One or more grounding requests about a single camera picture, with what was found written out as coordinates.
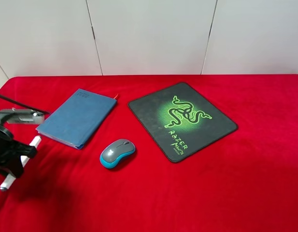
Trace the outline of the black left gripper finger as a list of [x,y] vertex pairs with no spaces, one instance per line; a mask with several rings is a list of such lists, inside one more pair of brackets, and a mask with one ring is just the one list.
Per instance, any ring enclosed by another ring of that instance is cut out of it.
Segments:
[[21,158],[26,156],[27,158],[34,158],[37,154],[35,146],[27,145],[21,142],[13,142],[13,146],[10,150],[11,158],[8,161],[9,174],[15,178],[21,177],[24,172],[24,166]]

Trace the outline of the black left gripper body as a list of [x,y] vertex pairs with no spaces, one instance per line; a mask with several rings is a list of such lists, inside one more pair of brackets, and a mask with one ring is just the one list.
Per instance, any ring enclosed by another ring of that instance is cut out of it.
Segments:
[[0,174],[19,178],[21,176],[21,160],[17,154],[17,142],[13,134],[4,124],[16,115],[14,110],[0,111]]

